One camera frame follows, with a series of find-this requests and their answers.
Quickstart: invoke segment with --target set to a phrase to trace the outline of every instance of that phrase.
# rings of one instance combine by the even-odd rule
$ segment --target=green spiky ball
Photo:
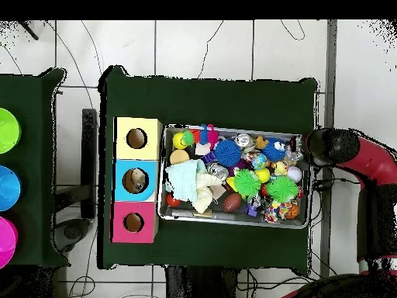
[[[261,188],[261,180],[249,169],[240,169],[234,177],[234,186],[242,196],[254,196]]]
[[[287,203],[298,195],[299,188],[289,177],[280,176],[266,185],[266,191],[274,200]]]
[[[193,136],[193,133],[190,130],[186,130],[183,132],[182,135],[182,140],[185,143],[185,145],[193,145],[195,143],[195,137]]]

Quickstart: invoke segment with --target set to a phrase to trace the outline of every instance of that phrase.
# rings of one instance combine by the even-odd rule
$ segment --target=metal tray
[[[242,203],[241,206],[232,213],[224,213],[222,211],[223,200],[230,194],[229,192],[224,193],[217,202],[213,200],[209,205],[211,213],[205,212],[204,214],[197,214],[195,209],[189,202],[181,202],[177,207],[169,207],[166,202],[167,191],[165,190],[165,176],[164,170],[170,165],[169,157],[171,152],[174,150],[172,144],[172,137],[175,133],[186,129],[202,129],[200,126],[183,126],[169,124],[164,127],[161,137],[161,150],[163,152],[161,157],[161,168],[160,168],[160,179],[158,187],[157,197],[157,213],[160,218],[164,220],[187,220],[197,221],[206,223],[218,223],[218,224],[235,224],[235,225],[251,225],[259,227],[280,227],[280,228],[291,228],[291,229],[302,229],[309,223],[310,212],[311,212],[311,198],[312,198],[312,181],[313,181],[313,168],[309,166],[304,160],[298,161],[296,167],[302,170],[303,177],[299,185],[303,188],[304,196],[298,200],[299,215],[294,220],[282,220],[278,223],[267,223],[264,220],[263,214],[258,212],[256,217],[245,214],[246,203]],[[252,137],[261,135],[262,137],[278,137],[282,140],[289,140],[291,137],[297,137],[302,139],[302,135],[293,133],[269,133],[264,131],[253,131],[253,130],[235,130],[227,128],[217,128],[215,130],[224,137],[236,136],[239,133],[248,133]],[[187,147],[185,149],[191,159],[199,159],[198,155],[194,155],[194,149]]]

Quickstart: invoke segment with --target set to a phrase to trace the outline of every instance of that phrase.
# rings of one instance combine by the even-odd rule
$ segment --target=shape sorter
[[[154,242],[162,128],[157,119],[114,118],[113,243]]]

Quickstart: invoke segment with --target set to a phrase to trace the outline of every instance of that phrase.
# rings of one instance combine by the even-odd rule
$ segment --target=green cloth
[[[63,77],[61,69],[49,70],[42,77],[0,74],[0,107],[10,111],[21,126],[20,141],[0,154],[0,165],[13,170],[22,183],[18,202],[0,213],[15,224],[19,233],[10,265],[67,265],[67,259],[51,243],[52,97]]]
[[[294,268],[307,273],[308,228],[273,227],[161,220],[153,244],[109,242],[112,191],[113,117],[157,118],[242,130],[305,133],[314,127],[316,81],[219,81],[165,77],[127,77],[121,67],[102,76],[99,149],[105,148],[104,218],[99,217],[98,265],[220,265],[234,268]]]

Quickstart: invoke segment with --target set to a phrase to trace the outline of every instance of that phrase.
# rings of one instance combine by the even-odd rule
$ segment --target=yellow ball
[[[183,150],[188,146],[182,144],[182,137],[183,137],[183,133],[180,132],[180,133],[176,133],[174,135],[174,138],[172,138],[172,143],[174,144],[175,148],[177,148],[178,150]]]
[[[254,173],[263,183],[267,182],[270,179],[270,172],[267,168],[257,169],[254,171]]]

